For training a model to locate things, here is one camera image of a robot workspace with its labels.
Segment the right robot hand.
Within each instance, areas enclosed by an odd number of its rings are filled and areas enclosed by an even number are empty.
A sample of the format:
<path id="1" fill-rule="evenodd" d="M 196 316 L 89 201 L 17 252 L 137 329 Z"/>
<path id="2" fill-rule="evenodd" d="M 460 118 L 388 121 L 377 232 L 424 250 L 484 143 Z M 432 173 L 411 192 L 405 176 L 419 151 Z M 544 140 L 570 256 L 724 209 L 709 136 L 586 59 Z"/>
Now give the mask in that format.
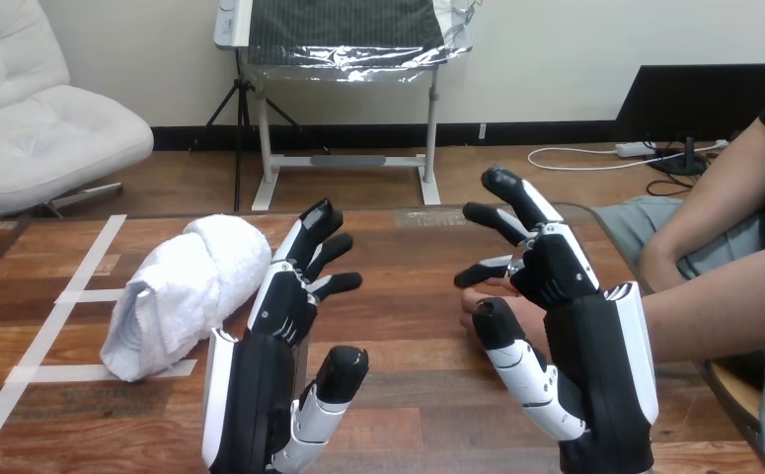
<path id="1" fill-rule="evenodd" d="M 480 300 L 474 330 L 526 416 L 559 446 L 565 473 L 648 473 L 658 401 L 650 338 L 635 281 L 604 288 L 563 216 L 527 180 L 500 165 L 483 186 L 505 202 L 469 202 L 464 216 L 520 249 L 459 273 L 460 288 L 507 278 L 545 312 L 538 351 L 508 302 Z"/>

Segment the person's hand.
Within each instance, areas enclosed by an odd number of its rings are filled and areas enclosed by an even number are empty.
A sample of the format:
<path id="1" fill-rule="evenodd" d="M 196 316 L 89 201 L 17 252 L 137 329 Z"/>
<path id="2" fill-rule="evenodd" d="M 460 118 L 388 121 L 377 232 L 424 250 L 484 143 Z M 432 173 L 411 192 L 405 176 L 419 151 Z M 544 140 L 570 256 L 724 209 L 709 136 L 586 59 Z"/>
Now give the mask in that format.
<path id="1" fill-rule="evenodd" d="M 462 290 L 461 307 L 464 313 L 460 316 L 460 324 L 466 329 L 472 344 L 479 351 L 484 351 L 472 322 L 472 314 L 481 300 L 493 297 L 506 301 L 526 333 L 530 344 L 544 354 L 547 362 L 551 362 L 544 326 L 546 312 L 523 297 L 506 278 L 489 278 Z"/>

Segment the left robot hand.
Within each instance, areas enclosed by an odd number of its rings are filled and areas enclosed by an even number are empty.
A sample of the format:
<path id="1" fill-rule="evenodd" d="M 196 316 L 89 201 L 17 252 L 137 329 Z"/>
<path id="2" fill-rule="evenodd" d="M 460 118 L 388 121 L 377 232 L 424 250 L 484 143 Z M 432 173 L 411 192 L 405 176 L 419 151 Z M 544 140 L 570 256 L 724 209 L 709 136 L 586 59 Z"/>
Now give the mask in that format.
<path id="1" fill-rule="evenodd" d="M 262 280 L 244 336 L 209 336 L 201 456 L 211 473 L 302 473 L 322 454 L 369 371 L 367 350 L 334 346 L 296 394 L 297 356 L 327 297 L 357 272 L 323 276 L 348 252 L 343 214 L 324 198 L 301 213 Z"/>

